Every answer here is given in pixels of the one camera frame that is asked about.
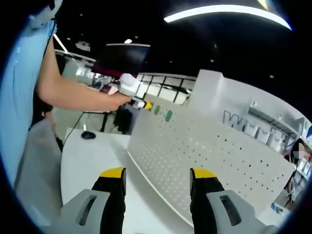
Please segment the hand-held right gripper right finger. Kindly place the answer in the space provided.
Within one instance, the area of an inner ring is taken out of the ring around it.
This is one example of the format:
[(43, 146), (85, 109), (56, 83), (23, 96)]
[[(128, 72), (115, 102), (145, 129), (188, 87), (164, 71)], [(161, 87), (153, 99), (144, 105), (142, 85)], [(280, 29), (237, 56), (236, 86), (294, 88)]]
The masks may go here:
[(225, 190), (216, 174), (190, 169), (190, 211), (196, 234), (274, 234), (255, 216), (252, 205), (232, 190)]

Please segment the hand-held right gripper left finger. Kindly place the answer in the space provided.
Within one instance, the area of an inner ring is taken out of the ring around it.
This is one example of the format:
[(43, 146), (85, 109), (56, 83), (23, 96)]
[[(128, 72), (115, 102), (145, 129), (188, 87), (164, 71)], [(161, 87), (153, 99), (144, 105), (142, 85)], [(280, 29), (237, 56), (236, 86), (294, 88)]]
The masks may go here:
[(126, 196), (126, 169), (100, 174), (92, 189), (85, 189), (66, 203), (52, 224), (54, 234), (122, 233)]

